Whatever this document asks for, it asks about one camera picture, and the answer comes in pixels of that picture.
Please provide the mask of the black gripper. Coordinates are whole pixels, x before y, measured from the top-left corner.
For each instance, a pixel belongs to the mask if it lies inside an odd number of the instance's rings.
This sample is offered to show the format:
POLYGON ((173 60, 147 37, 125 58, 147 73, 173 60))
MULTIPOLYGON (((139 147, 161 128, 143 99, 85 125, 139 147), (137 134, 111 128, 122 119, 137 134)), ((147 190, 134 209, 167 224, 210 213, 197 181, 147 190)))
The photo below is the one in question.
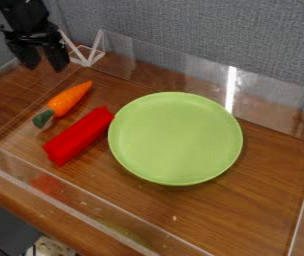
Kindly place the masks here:
POLYGON ((69 55, 58 27, 51 22, 43 23, 30 32, 8 31, 0 26, 4 43, 25 67, 33 70, 39 63, 39 54, 34 47, 42 47, 47 61, 55 72, 61 72, 69 64, 69 55))

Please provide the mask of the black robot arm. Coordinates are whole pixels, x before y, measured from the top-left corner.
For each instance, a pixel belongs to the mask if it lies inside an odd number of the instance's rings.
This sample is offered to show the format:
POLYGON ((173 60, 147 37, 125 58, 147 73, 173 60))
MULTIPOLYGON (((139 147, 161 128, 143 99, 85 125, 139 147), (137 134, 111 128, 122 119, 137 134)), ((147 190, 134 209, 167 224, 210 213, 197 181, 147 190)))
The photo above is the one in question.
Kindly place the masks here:
POLYGON ((49 21, 42 0, 0 0, 0 12, 11 30, 0 26, 4 44, 20 63, 33 70, 41 61, 41 48, 51 68, 61 72, 69 64, 65 41, 58 27, 49 21))

